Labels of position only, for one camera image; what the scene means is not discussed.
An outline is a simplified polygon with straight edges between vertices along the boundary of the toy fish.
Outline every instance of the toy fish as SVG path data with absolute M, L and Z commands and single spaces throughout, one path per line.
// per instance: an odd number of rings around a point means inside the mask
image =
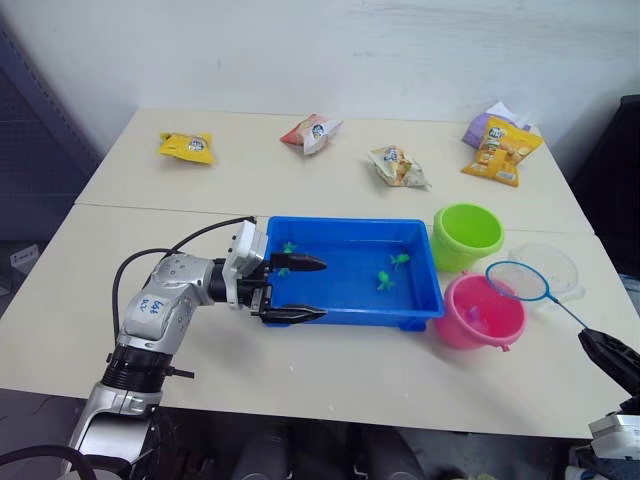
M 292 242 L 286 242 L 283 245 L 283 249 L 282 249 L 282 253 L 293 253 L 293 251 L 297 248 L 297 245 L 294 245 Z M 280 270 L 278 270 L 278 276 L 279 277 L 284 277 L 285 275 L 289 274 L 289 269 L 288 268 L 281 268 Z
M 396 255 L 395 257 L 393 255 L 391 255 L 391 265 L 393 265 L 395 267 L 395 269 L 398 269 L 398 265 L 403 265 L 405 263 L 407 263 L 409 261 L 409 254 L 408 253 L 400 253 L 398 255 Z
M 390 288 L 395 286 L 395 282 L 391 281 L 389 274 L 384 270 L 380 270 L 378 272 L 378 280 L 380 280 L 380 285 L 378 285 L 378 290 L 389 290 Z

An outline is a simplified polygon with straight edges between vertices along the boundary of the white table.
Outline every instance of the white table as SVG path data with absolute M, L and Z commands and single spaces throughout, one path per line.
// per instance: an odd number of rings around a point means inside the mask
M 542 145 L 518 168 L 518 188 L 460 173 L 474 150 L 462 123 L 346 119 L 333 143 L 312 157 L 279 141 L 303 117 L 141 109 L 77 203 L 224 214 L 423 218 L 473 202 L 505 228 L 592 234 Z M 156 154 L 158 133 L 213 132 L 218 163 L 196 165 Z M 367 151 L 404 147 L 424 168 L 430 191 L 389 188 Z
M 86 397 L 112 350 L 111 282 L 134 251 L 170 246 L 228 216 L 76 205 L 0 319 L 0 387 Z M 259 226 L 264 228 L 265 218 Z M 234 228 L 188 251 L 224 256 Z M 507 231 L 505 258 L 546 242 L 576 263 L 584 299 L 571 307 L 592 328 L 640 349 L 640 320 L 592 235 Z M 123 277 L 121 308 L 157 261 Z M 451 275 L 441 276 L 446 287 Z M 168 378 L 167 406 L 506 434 L 588 437 L 587 424 L 627 398 L 582 351 L 562 311 L 532 318 L 511 352 L 460 352 L 393 328 L 267 328 L 224 304 L 200 308 L 175 357 L 195 380 Z

